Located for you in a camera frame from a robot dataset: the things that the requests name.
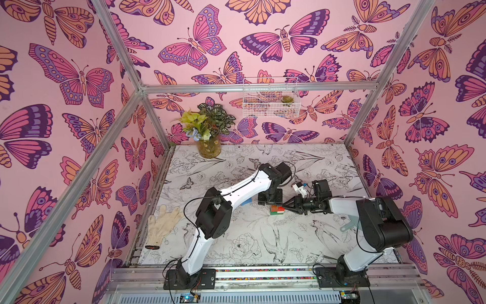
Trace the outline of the blue lego brick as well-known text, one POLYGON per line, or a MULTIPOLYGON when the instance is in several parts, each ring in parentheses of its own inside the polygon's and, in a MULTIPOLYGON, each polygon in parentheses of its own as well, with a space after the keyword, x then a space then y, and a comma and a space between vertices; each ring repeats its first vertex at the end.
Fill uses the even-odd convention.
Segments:
POLYGON ((252 203, 252 201, 253 201, 253 199, 252 199, 252 198, 248 198, 247 200, 245 200, 245 201, 243 201, 243 202, 241 203, 241 206, 244 206, 244 205, 250 204, 250 203, 252 203))

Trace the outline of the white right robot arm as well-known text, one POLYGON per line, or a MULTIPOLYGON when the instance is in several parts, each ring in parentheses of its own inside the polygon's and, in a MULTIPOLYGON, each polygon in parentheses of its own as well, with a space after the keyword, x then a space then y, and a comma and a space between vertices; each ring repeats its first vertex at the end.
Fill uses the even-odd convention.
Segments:
POLYGON ((358 218, 356 246, 337 259, 331 280, 338 286, 366 286, 367 268, 385 253, 413 240, 408 221, 390 196, 375 198, 334 196, 328 181, 312 182, 313 194, 299 193, 282 204, 295 214, 340 214, 358 218))

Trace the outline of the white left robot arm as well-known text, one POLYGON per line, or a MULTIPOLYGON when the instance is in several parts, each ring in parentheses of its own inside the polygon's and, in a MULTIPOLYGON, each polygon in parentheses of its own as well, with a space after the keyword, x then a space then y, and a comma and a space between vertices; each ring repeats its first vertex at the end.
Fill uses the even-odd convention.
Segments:
POLYGON ((194 237, 187 253, 177 260, 174 269, 166 270, 163 289, 167 291, 190 290, 197 285, 213 289, 210 281, 215 270, 204 270, 204 260, 215 240, 230 227, 232 213, 245 201, 257 197, 260 205, 282 203, 282 187, 292 177, 291 168, 284 162, 277 166, 260 165, 246 179, 225 189, 211 187, 199 198, 194 221, 194 237))

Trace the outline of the red lego brick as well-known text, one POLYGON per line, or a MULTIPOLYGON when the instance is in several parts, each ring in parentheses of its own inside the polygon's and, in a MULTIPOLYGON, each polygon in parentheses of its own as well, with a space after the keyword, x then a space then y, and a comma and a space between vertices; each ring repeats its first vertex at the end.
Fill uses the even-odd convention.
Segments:
POLYGON ((281 206, 271 206, 270 207, 270 211, 277 211, 277 210, 285 210, 283 207, 281 206))

